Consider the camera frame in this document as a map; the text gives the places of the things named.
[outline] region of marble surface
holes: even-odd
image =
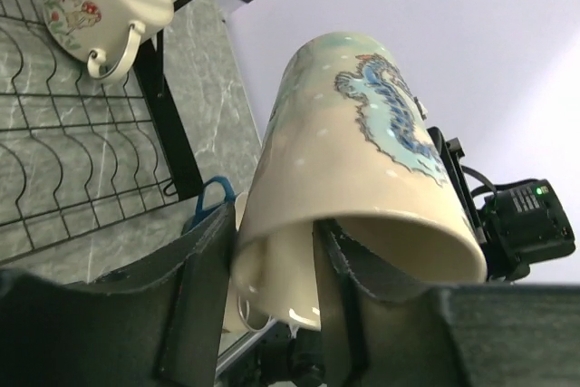
[[[133,74],[120,84],[95,84],[80,63],[55,47],[44,27],[35,23],[40,22],[42,0],[0,1],[0,259],[4,259],[30,249],[19,223],[2,226],[18,219],[19,213],[30,215],[56,204],[75,204],[87,195],[146,186],[169,173]],[[211,0],[196,0],[176,14],[165,35],[166,76],[203,178],[221,174],[237,191],[249,188],[260,143],[219,7]],[[48,98],[49,93],[58,98]],[[79,127],[87,120],[96,125]],[[36,129],[34,135],[27,127]],[[140,193],[104,200],[94,211],[73,208],[65,220],[58,214],[31,220],[30,237],[41,247],[65,236],[67,229],[78,234],[94,227],[97,219],[101,225],[114,222],[122,218],[121,212],[130,217],[164,200],[157,186]],[[210,189],[206,200],[218,201],[220,195],[219,189]],[[173,204],[10,266],[59,282],[90,281],[176,238],[193,207],[194,200]],[[224,338],[222,347],[236,339]]]

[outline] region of blue dragon design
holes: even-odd
[[[422,172],[440,185],[447,182],[447,173],[435,146],[416,136],[416,127],[423,130],[424,127],[422,120],[417,126],[416,117],[420,115],[408,104],[411,92],[397,67],[377,53],[356,58],[360,61],[356,73],[338,73],[334,88],[345,98],[360,103],[357,122],[365,139],[409,171]],[[407,95],[401,95],[397,88]]]

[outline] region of mug handle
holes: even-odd
[[[87,61],[89,75],[93,79],[104,83],[113,83],[121,79],[129,72],[129,69],[135,62],[143,34],[145,34],[144,23],[137,20],[129,23],[129,37],[127,38],[123,55],[105,74],[101,74],[101,67],[107,62],[106,52],[102,49],[91,49]]]
[[[206,195],[206,188],[212,183],[219,183],[221,187],[224,189],[224,192],[226,194],[224,197],[224,202],[229,203],[236,201],[236,192],[234,191],[234,188],[232,188],[232,185],[229,182],[229,180],[224,176],[214,176],[203,184],[203,190],[198,196],[198,202],[196,203],[196,213],[194,216],[198,216],[201,212],[204,211],[203,199]]]

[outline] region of wire rack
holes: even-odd
[[[0,265],[178,201],[133,73],[101,86],[43,0],[0,0]]]

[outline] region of ceramic mug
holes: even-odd
[[[217,183],[225,193],[223,201],[210,207],[204,207],[206,189],[209,185]],[[229,180],[222,176],[216,176],[204,184],[204,190],[198,196],[194,216],[183,227],[182,233],[187,233],[201,221],[211,215],[223,203],[232,202],[236,210],[236,229],[239,229],[244,210],[246,209],[247,192],[235,194]],[[256,310],[246,299],[239,296],[236,288],[230,283],[227,289],[226,309],[222,329],[227,333],[258,332],[266,327],[270,316]]]
[[[264,313],[320,328],[312,224],[344,232],[425,282],[483,282],[486,261],[385,47],[332,33],[287,65],[231,273]]]
[[[105,83],[121,79],[142,42],[173,19],[171,0],[45,0],[49,33]]]

